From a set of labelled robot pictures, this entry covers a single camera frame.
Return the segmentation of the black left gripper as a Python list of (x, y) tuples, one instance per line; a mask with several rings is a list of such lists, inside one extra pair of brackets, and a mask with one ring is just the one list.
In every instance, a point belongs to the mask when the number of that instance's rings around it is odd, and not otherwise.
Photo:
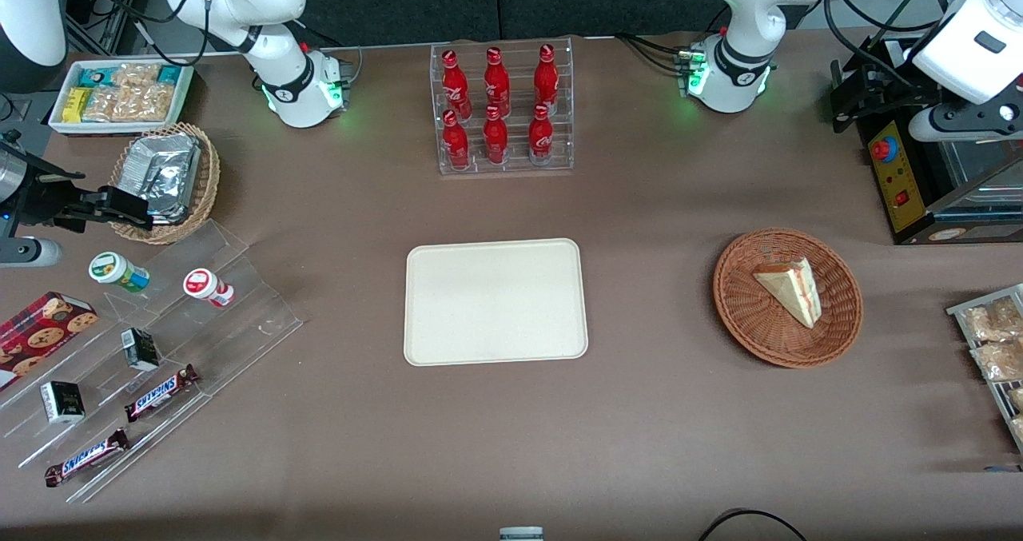
[(917, 39), (866, 39), (862, 48), (877, 62), (830, 61), (830, 114), (832, 130), (843, 133), (855, 120), (873, 112), (892, 112), (906, 106), (936, 106), (944, 101), (944, 89), (935, 79), (913, 65)]

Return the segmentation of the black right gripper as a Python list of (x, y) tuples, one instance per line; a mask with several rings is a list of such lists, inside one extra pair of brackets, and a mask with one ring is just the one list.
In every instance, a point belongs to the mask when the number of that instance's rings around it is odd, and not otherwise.
[(132, 225), (143, 231), (153, 228), (149, 202), (113, 185), (103, 185), (94, 195), (74, 181), (85, 178), (15, 145), (2, 147), (2, 220), (11, 225), (53, 225), (73, 233), (86, 232), (94, 214), (103, 223)]

